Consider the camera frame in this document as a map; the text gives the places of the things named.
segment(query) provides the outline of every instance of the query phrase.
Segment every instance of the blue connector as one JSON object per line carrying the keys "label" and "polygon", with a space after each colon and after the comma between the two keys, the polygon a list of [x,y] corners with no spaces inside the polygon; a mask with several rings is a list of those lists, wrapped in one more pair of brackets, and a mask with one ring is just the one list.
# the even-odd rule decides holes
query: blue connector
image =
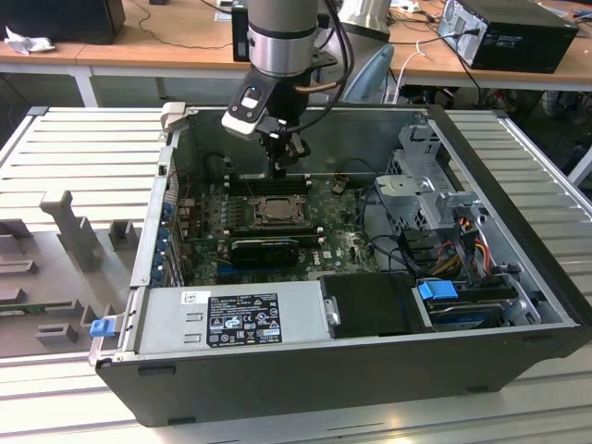
{"label": "blue connector", "polygon": [[162,265],[165,262],[165,256],[160,253],[156,253],[152,259],[153,264]]}
{"label": "blue connector", "polygon": [[154,246],[157,252],[165,252],[168,248],[168,244],[162,239],[156,239]]}
{"label": "blue connector", "polygon": [[162,239],[168,239],[169,234],[170,234],[170,231],[168,230],[168,228],[165,228],[165,227],[158,228],[158,237],[160,237]]}
{"label": "blue connector", "polygon": [[154,284],[162,282],[164,277],[165,277],[165,274],[163,273],[163,271],[159,270],[157,267],[153,268],[150,271],[150,280]]}
{"label": "blue connector", "polygon": [[163,216],[170,217],[173,214],[173,205],[169,202],[163,203]]}
{"label": "blue connector", "polygon": [[96,319],[92,321],[89,333],[91,338],[115,336],[115,319]]}
{"label": "blue connector", "polygon": [[419,287],[419,294],[425,301],[431,299],[437,301],[438,299],[457,299],[459,293],[456,292],[454,284],[451,280],[427,280]]}

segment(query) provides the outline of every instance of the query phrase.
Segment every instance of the warning label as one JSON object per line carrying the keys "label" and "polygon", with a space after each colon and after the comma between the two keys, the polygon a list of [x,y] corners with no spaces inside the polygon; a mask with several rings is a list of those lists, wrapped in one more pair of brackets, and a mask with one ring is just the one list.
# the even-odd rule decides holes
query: warning label
{"label": "warning label", "polygon": [[278,295],[267,293],[209,298],[206,342],[210,347],[281,342]]}

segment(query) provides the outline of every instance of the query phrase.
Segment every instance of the computer case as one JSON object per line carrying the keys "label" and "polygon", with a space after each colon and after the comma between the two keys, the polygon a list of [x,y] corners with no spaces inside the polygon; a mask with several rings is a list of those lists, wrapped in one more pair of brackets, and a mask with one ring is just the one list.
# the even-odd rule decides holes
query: computer case
{"label": "computer case", "polygon": [[111,44],[126,20],[121,0],[4,0],[0,35],[6,27],[54,42]]}
{"label": "computer case", "polygon": [[552,73],[579,28],[528,0],[448,0],[438,35],[472,69]]}

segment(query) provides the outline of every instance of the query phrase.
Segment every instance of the green circuit board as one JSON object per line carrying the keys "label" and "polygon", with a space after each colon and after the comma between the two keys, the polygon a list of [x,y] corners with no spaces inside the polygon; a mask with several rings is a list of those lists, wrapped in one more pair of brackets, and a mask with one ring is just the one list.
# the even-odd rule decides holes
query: green circuit board
{"label": "green circuit board", "polygon": [[307,221],[314,225],[314,229],[322,228],[322,235],[309,235],[307,239],[322,238],[322,241],[307,241],[306,246],[300,247],[295,266],[250,269],[238,269],[230,262],[228,252],[232,242],[245,238],[235,236],[234,232],[228,234],[230,222],[226,214],[228,207],[234,205],[240,209],[238,219],[246,226],[254,216],[253,197],[259,199],[260,196],[228,196],[224,188],[210,187],[200,198],[200,236],[190,239],[194,263],[192,285],[314,280],[324,274],[378,271],[376,260],[356,225],[359,195],[356,196],[355,189],[336,194],[332,191],[334,184],[333,178],[312,179],[308,192],[298,195]]}

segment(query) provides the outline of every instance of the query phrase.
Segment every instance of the wooden desk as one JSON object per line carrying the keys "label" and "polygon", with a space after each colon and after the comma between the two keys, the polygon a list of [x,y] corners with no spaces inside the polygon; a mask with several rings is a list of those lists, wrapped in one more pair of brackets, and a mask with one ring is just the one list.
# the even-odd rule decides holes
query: wooden desk
{"label": "wooden desk", "polygon": [[[151,6],[146,0],[123,0],[126,22],[113,45],[87,44],[77,61],[80,65],[150,68],[207,68],[246,70],[247,64],[232,60],[229,22],[214,21],[215,11],[197,0],[172,0],[166,6]],[[187,49],[158,42],[142,23],[161,40],[186,46],[221,49]]]}
{"label": "wooden desk", "polygon": [[[422,8],[438,13],[439,0],[419,0]],[[563,10],[583,7],[567,2],[545,0],[549,6]],[[78,83],[86,106],[98,106],[93,90],[94,76],[132,76],[156,79],[207,78],[240,79],[248,64],[232,60],[230,45],[221,49],[188,49],[158,42],[187,46],[224,46],[231,43],[228,22],[214,21],[214,9],[197,0],[172,0],[166,6],[151,6],[147,0],[123,0],[126,23],[115,44],[93,45],[57,43],[57,51],[38,55],[18,55],[0,45],[0,71],[43,74],[68,74]],[[586,27],[590,34],[592,28]],[[415,42],[436,34],[426,25],[396,23],[391,27],[393,42]],[[473,86],[453,51],[443,42],[426,43],[422,49],[427,57],[415,57],[405,69],[403,81],[408,84]],[[399,74],[414,45],[396,45],[391,66]],[[576,38],[554,74],[516,73],[503,71],[472,71],[483,88],[526,90],[592,91],[592,38]]]}
{"label": "wooden desk", "polygon": [[85,46],[84,43],[60,43],[56,50],[46,53],[23,55],[16,53],[7,44],[0,44],[0,64],[44,64],[44,65],[76,65],[76,57]]}

